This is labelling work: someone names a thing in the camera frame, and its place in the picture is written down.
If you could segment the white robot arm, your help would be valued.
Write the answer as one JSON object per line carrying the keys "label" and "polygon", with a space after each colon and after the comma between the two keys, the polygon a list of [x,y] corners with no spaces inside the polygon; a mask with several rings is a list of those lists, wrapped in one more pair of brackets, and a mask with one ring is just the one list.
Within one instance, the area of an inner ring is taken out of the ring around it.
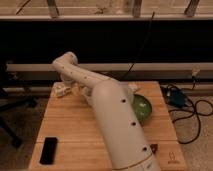
{"label": "white robot arm", "polygon": [[161,171],[135,116],[132,92],[120,81],[77,65],[72,52],[52,62],[63,80],[74,80],[91,90],[91,103],[113,171]]}

